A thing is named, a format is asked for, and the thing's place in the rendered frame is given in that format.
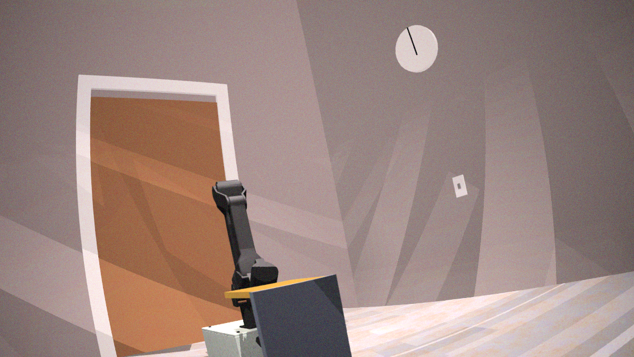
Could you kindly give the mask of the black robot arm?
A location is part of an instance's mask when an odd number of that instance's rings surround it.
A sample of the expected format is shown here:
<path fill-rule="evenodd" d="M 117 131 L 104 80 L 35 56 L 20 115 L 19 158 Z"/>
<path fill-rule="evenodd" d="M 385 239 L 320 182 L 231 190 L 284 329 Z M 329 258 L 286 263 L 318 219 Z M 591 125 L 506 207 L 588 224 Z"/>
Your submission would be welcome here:
<path fill-rule="evenodd" d="M 225 216 L 235 270 L 231 290 L 241 290 L 277 283 L 278 268 L 266 262 L 255 250 L 246 214 L 246 187 L 239 180 L 219 181 L 212 186 L 213 199 Z M 246 302 L 239 302 L 244 301 Z M 241 328 L 257 328 L 250 298 L 232 298 L 241 307 Z"/>

